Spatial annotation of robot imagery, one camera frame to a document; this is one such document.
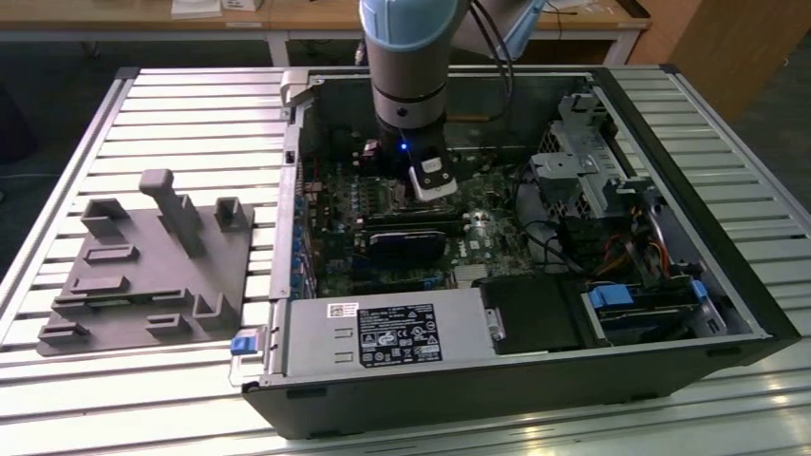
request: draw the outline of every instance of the wooden table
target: wooden table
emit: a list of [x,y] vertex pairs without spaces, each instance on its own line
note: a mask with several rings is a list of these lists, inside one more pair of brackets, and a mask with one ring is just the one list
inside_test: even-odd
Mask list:
[[[590,7],[565,12],[576,15],[560,15],[560,23],[556,14],[541,14],[530,39],[610,41],[602,64],[624,64],[649,20],[632,17],[617,0],[596,0]],[[271,0],[267,25],[269,53],[278,67],[290,65],[289,40],[354,40],[362,34],[357,0]]]
[[[271,62],[287,67],[289,40],[358,39],[358,0],[265,0],[255,12],[170,19],[170,0],[0,0],[1,41],[265,41]],[[617,0],[596,0],[576,15],[541,14],[532,40],[600,40],[612,43],[605,65],[624,63],[645,18],[633,18]]]
[[171,20],[170,0],[0,0],[0,41],[265,41],[269,6]]

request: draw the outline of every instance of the metal table surface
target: metal table surface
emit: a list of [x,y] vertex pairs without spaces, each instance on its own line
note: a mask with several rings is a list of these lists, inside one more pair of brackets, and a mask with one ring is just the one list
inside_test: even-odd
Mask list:
[[805,336],[786,350],[662,399],[322,441],[274,435],[234,386],[259,365],[233,369],[226,342],[41,358],[38,328],[85,232],[78,214],[90,198],[150,206],[134,190],[147,167],[174,170],[197,206],[218,196],[255,205],[242,325],[266,322],[281,73],[142,69],[114,80],[0,285],[0,454],[811,452],[809,218],[681,77],[650,66],[613,74]]

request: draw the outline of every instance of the blue latch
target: blue latch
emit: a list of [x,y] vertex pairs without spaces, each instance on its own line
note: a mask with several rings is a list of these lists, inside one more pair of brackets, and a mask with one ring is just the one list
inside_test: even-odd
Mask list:
[[230,354],[233,356],[255,354],[257,339],[255,335],[237,335],[230,339]]
[[698,301],[702,301],[706,296],[709,295],[706,293],[706,287],[704,287],[704,284],[700,280],[693,280],[692,282],[689,282],[690,285],[693,286],[693,292],[696,292],[696,298]]
[[633,304],[633,298],[628,287],[624,285],[600,285],[588,292],[592,307],[598,309],[602,306],[621,306]]

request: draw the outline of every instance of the warning label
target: warning label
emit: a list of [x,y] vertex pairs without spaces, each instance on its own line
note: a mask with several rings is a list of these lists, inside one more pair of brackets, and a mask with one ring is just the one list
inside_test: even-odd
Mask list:
[[365,368],[442,360],[433,304],[358,309],[357,329]]

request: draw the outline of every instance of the barcode sticker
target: barcode sticker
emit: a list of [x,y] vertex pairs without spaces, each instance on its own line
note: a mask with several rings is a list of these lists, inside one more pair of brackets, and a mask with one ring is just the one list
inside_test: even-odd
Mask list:
[[326,306],[326,318],[341,318],[343,316],[357,316],[355,302],[338,302]]
[[436,353],[440,350],[438,345],[425,345],[424,347],[414,347],[416,354]]

